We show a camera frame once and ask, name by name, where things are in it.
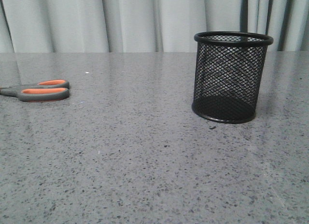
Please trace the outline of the pale grey pleated curtain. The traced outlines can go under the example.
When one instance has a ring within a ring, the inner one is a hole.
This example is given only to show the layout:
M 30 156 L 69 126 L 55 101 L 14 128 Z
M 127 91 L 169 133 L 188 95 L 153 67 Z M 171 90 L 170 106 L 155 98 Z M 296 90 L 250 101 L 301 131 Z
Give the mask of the pale grey pleated curtain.
M 242 0 L 0 0 L 0 50 L 193 52 L 204 31 L 242 31 Z M 292 9 L 292 51 L 309 48 L 309 0 Z

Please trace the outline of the grey orange handled scissors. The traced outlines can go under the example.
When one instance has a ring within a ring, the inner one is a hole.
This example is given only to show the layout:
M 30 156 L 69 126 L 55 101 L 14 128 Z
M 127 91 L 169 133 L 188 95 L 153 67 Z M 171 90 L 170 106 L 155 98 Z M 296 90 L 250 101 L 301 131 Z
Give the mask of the grey orange handled scissors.
M 41 102 L 66 99 L 70 96 L 70 83 L 55 79 L 36 84 L 12 85 L 1 87 L 3 96 L 16 97 L 23 102 Z

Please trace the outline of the dark metal frame stand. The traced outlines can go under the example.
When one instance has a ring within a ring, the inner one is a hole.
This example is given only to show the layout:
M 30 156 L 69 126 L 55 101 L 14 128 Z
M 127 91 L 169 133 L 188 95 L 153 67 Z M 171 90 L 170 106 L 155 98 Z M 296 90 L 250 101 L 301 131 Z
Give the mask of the dark metal frame stand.
M 241 30 L 273 37 L 272 51 L 291 51 L 295 0 L 242 0 Z

